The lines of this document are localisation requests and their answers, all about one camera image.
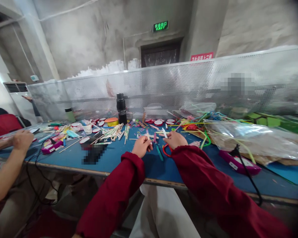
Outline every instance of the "hand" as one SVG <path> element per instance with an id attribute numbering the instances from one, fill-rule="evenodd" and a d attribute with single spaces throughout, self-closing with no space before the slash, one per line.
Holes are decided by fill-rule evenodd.
<path id="1" fill-rule="evenodd" d="M 32 144 L 34 135 L 30 131 L 18 131 L 13 137 L 14 149 L 27 152 Z"/>
<path id="2" fill-rule="evenodd" d="M 169 144 L 169 147 L 171 149 L 175 149 L 178 146 L 181 145 L 188 145 L 188 142 L 186 141 L 186 139 L 184 138 L 183 135 L 181 135 L 178 132 L 175 131 L 171 131 L 169 134 L 167 134 L 168 138 L 163 138 L 163 140 Z"/>
<path id="3" fill-rule="evenodd" d="M 153 150 L 151 140 L 148 140 L 146 136 L 142 136 L 136 140 L 132 153 L 142 158 L 146 154 L 146 151 L 150 152 L 151 150 Z"/>
<path id="4" fill-rule="evenodd" d="M 31 97 L 26 97 L 26 96 L 23 96 L 23 95 L 22 95 L 22 97 L 25 98 L 26 100 L 28 100 L 29 102 L 33 101 L 33 98 L 31 98 Z"/>

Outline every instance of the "white air conditioner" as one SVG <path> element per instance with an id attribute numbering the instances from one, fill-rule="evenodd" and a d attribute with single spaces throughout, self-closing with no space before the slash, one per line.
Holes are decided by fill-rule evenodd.
<path id="1" fill-rule="evenodd" d="M 37 124 L 37 118 L 34 114 L 33 105 L 31 102 L 23 98 L 31 97 L 31 93 L 26 87 L 26 83 L 23 82 L 9 82 L 3 83 L 9 92 L 12 100 L 16 104 L 21 116 L 31 122 L 32 125 Z"/>

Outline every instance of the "table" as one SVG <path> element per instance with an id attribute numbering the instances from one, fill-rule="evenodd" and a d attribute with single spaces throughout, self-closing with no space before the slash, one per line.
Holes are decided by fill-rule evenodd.
<path id="1" fill-rule="evenodd" d="M 137 134 L 139 129 L 140 127 L 132 127 L 128 138 L 135 139 L 135 134 Z M 156 130 L 153 128 L 149 129 L 149 133 L 151 135 L 153 135 L 155 131 Z M 35 137 L 39 140 L 47 135 L 48 134 L 46 133 L 38 133 Z M 188 143 L 201 140 L 189 133 L 183 133 L 183 135 L 187 139 Z M 164 141 L 162 140 L 163 134 L 160 134 L 159 137 L 158 146 L 162 152 L 162 146 L 164 144 Z M 74 142 L 76 142 L 76 140 L 68 141 L 67 146 L 73 144 Z M 126 145 L 124 145 L 124 137 L 120 141 L 116 140 L 107 146 L 105 152 L 101 155 L 98 164 L 95 165 L 82 164 L 82 159 L 87 155 L 87 151 L 82 150 L 80 144 L 76 143 L 62 153 L 56 151 L 50 155 L 40 154 L 37 165 L 53 169 L 73 171 L 76 173 L 108 176 L 120 163 L 121 155 L 126 151 L 132 151 L 134 143 L 135 140 L 127 140 Z M 26 155 L 26 161 L 39 151 L 40 146 L 37 145 L 37 141 L 32 143 Z M 210 157 L 217 169 L 232 177 L 234 184 L 239 189 L 246 192 L 252 198 L 257 198 L 256 191 L 249 178 L 245 175 L 236 173 L 231 166 L 218 155 L 219 150 L 215 145 L 204 147 L 203 150 Z M 0 160 L 7 159 L 11 151 L 12 147 L 0 151 Z M 173 159 L 165 156 L 164 154 L 163 156 L 164 161 L 161 161 L 156 148 L 154 148 L 153 151 L 147 153 L 143 157 L 146 173 L 145 183 L 186 189 Z M 262 171 L 253 178 L 253 180 L 264 200 L 298 205 L 298 185 L 290 184 L 282 177 L 265 168 L 263 168 Z"/>

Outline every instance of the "red jacket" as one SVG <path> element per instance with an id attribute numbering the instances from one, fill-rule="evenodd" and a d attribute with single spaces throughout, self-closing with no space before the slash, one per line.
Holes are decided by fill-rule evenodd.
<path id="1" fill-rule="evenodd" d="M 214 213 L 220 227 L 231 237 L 291 237 L 290 230 L 264 211 L 231 177 L 217 170 L 209 157 L 195 146 L 179 146 L 172 152 L 180 175 L 201 205 Z M 85 238 L 110 237 L 121 221 L 129 198 L 145 179 L 143 161 L 126 152 L 88 204 L 76 234 Z"/>

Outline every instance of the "plastic bag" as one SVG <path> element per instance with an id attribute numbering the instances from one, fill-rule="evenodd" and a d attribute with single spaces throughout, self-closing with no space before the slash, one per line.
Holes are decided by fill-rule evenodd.
<path id="1" fill-rule="evenodd" d="M 219 149 L 231 151 L 236 144 L 241 144 L 240 152 L 253 155 L 270 156 L 261 164 L 269 164 L 281 158 L 298 160 L 298 135 L 262 125 L 208 121 L 205 124 L 212 141 Z"/>
<path id="2" fill-rule="evenodd" d="M 216 103 L 214 102 L 201 102 L 199 104 L 190 104 L 184 106 L 184 109 L 188 112 L 192 113 L 195 116 L 202 116 L 204 115 L 203 112 L 214 111 L 216 108 Z"/>

